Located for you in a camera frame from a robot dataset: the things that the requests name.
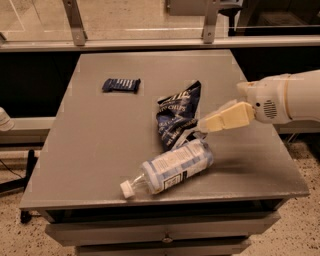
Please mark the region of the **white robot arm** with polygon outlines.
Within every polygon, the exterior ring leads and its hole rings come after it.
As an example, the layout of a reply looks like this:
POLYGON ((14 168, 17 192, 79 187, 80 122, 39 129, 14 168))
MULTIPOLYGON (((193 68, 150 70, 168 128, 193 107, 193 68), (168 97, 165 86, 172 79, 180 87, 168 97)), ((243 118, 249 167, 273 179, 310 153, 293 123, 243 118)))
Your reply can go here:
POLYGON ((319 70, 240 82, 237 89, 244 101, 229 101, 201 118, 197 123, 200 132, 244 127, 252 120, 267 124, 320 121, 319 70))

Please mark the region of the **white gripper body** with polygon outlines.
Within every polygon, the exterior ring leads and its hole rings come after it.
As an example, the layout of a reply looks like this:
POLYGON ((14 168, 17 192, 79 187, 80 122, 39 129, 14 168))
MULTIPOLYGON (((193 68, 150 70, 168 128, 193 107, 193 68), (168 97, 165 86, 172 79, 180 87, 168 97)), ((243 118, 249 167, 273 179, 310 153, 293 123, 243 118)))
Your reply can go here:
POLYGON ((287 105, 289 78, 290 74, 282 74, 237 84, 238 92, 252 105, 257 121, 271 124, 291 121, 287 105))

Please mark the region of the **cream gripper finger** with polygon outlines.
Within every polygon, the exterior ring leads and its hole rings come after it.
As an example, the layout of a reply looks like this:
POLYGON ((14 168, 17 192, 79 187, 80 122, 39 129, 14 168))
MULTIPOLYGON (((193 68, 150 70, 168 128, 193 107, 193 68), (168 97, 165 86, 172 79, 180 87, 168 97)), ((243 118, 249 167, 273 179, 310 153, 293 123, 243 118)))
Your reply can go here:
POLYGON ((215 113, 216 114, 230 114, 230 115, 240 115, 246 112, 246 103, 245 102, 238 102, 236 99, 231 100, 223 104, 219 107, 215 113))
POLYGON ((246 112, 240 115, 222 115, 215 111, 201 118, 197 123, 197 129, 202 133, 211 133, 221 130, 234 129, 248 126, 255 119, 255 110, 251 104, 246 103, 246 112))

